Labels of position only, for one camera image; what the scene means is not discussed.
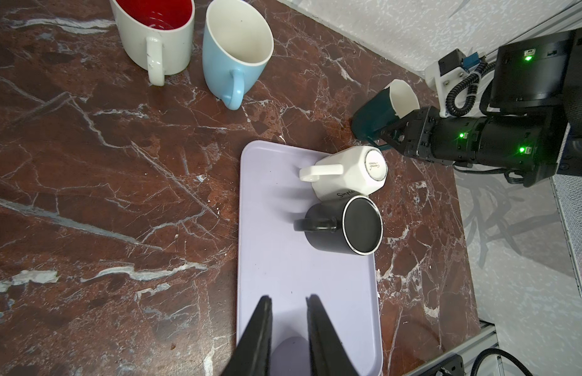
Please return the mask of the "lavender purple mug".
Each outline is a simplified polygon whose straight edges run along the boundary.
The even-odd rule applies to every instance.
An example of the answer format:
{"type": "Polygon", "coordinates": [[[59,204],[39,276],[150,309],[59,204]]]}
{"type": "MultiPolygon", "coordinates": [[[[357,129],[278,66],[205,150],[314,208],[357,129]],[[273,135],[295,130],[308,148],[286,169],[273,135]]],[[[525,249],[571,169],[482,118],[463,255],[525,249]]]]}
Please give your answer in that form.
{"type": "Polygon", "coordinates": [[[305,338],[288,338],[273,351],[271,376],[309,376],[310,374],[309,342],[305,338]]]}

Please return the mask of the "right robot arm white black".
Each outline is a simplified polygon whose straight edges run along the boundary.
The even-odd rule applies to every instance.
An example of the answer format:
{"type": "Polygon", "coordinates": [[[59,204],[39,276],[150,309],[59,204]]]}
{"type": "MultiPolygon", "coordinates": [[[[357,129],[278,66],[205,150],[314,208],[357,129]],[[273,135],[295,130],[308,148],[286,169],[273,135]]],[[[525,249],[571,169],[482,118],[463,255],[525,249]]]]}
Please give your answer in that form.
{"type": "Polygon", "coordinates": [[[501,46],[444,101],[386,125],[384,147],[525,187],[582,177],[582,28],[501,46]]]}

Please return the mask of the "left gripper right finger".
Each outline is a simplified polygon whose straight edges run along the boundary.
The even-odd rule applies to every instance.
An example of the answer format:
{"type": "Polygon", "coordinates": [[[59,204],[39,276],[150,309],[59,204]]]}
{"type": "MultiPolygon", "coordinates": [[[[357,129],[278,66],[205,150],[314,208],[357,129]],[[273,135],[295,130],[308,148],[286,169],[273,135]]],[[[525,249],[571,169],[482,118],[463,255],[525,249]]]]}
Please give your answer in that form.
{"type": "Polygon", "coordinates": [[[311,375],[358,375],[317,295],[307,298],[311,375]]]}

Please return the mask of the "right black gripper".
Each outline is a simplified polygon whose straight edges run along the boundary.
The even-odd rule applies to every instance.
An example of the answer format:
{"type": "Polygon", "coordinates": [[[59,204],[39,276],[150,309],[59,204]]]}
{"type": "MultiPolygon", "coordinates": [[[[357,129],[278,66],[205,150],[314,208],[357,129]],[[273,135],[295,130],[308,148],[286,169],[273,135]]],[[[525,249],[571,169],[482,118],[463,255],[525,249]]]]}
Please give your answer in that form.
{"type": "Polygon", "coordinates": [[[554,169],[549,131],[544,116],[441,117],[436,107],[423,107],[386,125],[378,148],[444,165],[537,174],[554,169]]]}

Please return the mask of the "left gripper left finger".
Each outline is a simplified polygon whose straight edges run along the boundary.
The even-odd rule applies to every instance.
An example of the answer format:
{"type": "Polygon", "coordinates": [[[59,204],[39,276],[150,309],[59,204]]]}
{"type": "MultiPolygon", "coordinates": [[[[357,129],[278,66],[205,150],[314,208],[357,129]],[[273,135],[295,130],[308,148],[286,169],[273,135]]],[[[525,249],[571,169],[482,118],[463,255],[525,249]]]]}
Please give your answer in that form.
{"type": "Polygon", "coordinates": [[[260,298],[221,376],[267,376],[272,351],[272,299],[260,298]]]}

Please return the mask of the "light blue mug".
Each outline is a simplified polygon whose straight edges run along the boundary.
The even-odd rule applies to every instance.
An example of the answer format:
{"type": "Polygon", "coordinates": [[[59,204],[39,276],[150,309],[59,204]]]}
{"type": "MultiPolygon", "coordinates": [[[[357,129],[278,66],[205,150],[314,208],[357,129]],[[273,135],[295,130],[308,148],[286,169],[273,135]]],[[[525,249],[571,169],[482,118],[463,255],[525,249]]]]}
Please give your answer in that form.
{"type": "Polygon", "coordinates": [[[206,11],[203,74],[226,108],[236,111],[261,76],[274,52],[274,39],[264,17],[250,3],[212,1],[206,11]]]}

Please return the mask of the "white mug red interior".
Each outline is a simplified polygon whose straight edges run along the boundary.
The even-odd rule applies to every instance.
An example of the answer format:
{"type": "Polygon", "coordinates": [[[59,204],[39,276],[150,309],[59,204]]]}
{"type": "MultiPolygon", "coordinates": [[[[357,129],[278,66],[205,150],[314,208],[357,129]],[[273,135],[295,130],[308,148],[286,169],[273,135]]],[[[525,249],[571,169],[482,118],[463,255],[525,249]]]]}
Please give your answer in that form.
{"type": "Polygon", "coordinates": [[[123,48],[153,86],[184,71],[192,56],[193,0],[111,0],[123,48]]]}

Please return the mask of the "dark green mug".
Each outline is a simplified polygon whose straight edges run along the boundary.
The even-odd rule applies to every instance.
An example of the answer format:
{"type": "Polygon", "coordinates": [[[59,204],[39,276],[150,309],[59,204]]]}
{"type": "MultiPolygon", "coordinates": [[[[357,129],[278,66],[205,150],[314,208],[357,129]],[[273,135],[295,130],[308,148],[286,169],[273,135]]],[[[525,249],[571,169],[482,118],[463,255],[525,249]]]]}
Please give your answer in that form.
{"type": "Polygon", "coordinates": [[[391,146],[377,144],[383,129],[419,108],[411,86],[395,79],[354,113],[351,129],[356,139],[380,150],[389,150],[391,146]]]}

